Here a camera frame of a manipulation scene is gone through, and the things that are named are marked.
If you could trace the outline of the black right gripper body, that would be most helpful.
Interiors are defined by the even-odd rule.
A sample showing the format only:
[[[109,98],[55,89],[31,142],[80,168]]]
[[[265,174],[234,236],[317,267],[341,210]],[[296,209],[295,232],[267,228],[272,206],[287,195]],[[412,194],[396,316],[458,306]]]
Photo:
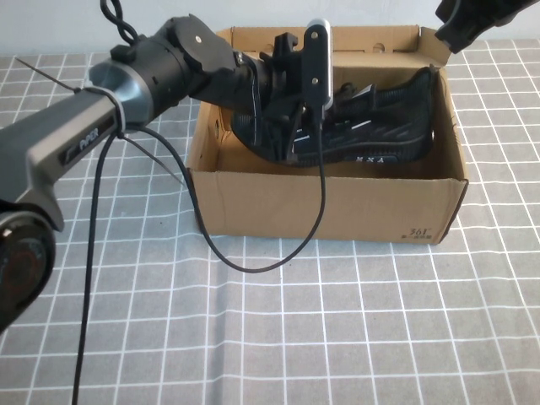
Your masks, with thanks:
[[[531,6],[528,0],[444,0],[435,11],[443,23],[435,37],[459,53],[485,31],[507,25]]]

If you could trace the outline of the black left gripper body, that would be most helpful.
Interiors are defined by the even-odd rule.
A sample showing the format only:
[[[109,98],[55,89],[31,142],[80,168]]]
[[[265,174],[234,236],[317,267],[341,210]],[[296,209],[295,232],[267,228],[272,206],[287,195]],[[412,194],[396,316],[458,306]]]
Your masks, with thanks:
[[[292,33],[274,39],[273,53],[260,53],[252,69],[252,100],[255,122],[290,122],[301,96],[301,51]]]

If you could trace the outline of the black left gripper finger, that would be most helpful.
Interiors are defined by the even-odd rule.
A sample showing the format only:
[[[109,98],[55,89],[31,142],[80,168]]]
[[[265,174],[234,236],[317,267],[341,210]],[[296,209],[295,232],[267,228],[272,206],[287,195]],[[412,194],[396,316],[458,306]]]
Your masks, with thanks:
[[[282,126],[274,121],[262,121],[262,155],[268,160],[282,158]]]
[[[288,135],[287,147],[286,147],[286,162],[287,163],[294,163],[297,160],[294,156],[294,141],[297,137],[297,131],[301,130],[303,111],[304,111],[304,106],[297,105],[294,111],[294,114],[292,115],[292,118],[290,119],[290,129],[289,129],[289,135]]]

